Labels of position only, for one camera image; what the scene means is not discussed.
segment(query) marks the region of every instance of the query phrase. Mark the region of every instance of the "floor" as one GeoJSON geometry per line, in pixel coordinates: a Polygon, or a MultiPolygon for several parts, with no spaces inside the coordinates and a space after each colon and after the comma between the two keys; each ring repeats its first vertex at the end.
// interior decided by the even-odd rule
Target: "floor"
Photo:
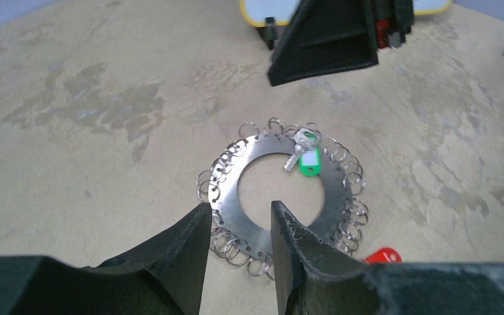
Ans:
{"type": "MultiPolygon", "coordinates": [[[[277,116],[315,121],[362,163],[357,257],[504,261],[503,49],[504,22],[453,6],[379,66],[271,88],[270,54],[235,1],[68,0],[8,22],[0,255],[94,266],[143,242],[197,204],[196,175],[242,123],[277,116]]],[[[321,209],[319,180],[284,174],[284,160],[242,179],[261,226],[273,199],[304,223],[321,209]]],[[[205,285],[202,314],[276,312],[271,281],[213,254],[205,285]]]]}

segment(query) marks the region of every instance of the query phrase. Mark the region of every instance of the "key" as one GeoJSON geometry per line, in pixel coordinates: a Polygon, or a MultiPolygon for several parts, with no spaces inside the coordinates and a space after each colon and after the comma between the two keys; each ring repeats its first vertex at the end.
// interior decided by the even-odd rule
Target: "key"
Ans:
{"type": "Polygon", "coordinates": [[[290,172],[301,156],[309,150],[314,150],[320,144],[320,136],[311,132],[310,129],[301,128],[295,133],[295,153],[285,163],[285,171],[290,172]]]}

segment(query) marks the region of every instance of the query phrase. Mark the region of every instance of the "circular metal plate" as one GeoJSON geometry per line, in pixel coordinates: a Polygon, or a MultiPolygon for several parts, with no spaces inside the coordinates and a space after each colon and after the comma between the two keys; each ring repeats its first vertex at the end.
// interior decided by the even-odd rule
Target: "circular metal plate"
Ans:
{"type": "MultiPolygon", "coordinates": [[[[295,151],[295,142],[286,136],[273,133],[249,136],[246,140],[248,143],[245,148],[240,149],[236,156],[231,158],[224,174],[213,172],[211,182],[215,183],[209,185],[208,198],[211,207],[219,211],[219,216],[213,217],[217,226],[222,226],[239,239],[245,240],[250,250],[246,250],[244,242],[240,242],[238,248],[259,259],[260,252],[272,253],[270,231],[258,226],[244,213],[238,198],[238,182],[252,161],[268,154],[291,155],[295,151]]],[[[324,186],[325,200],[320,214],[308,228],[319,238],[332,244],[337,225],[341,219],[347,217],[345,207],[347,202],[351,201],[352,194],[348,183],[348,189],[343,187],[344,174],[339,163],[332,162],[329,154],[320,153],[322,170],[318,176],[324,186]]]]}

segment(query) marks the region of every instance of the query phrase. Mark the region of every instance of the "black bracket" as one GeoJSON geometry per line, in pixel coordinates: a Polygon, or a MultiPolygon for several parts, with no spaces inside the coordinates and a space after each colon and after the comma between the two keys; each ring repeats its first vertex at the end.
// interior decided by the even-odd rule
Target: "black bracket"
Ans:
{"type": "Polygon", "coordinates": [[[270,51],[275,48],[275,41],[278,39],[277,36],[277,23],[274,17],[266,18],[266,26],[263,28],[256,28],[260,37],[266,43],[266,46],[270,51]]]}
{"type": "Polygon", "coordinates": [[[364,264],[272,202],[279,315],[504,315],[504,264],[364,264]]]}
{"type": "Polygon", "coordinates": [[[412,0],[301,0],[275,48],[268,78],[276,86],[374,66],[379,37],[392,34],[398,47],[413,23],[412,0]],[[385,21],[384,34],[379,21],[385,21]]]}
{"type": "Polygon", "coordinates": [[[201,203],[172,227],[99,266],[0,257],[0,314],[198,315],[211,230],[201,203]]]}

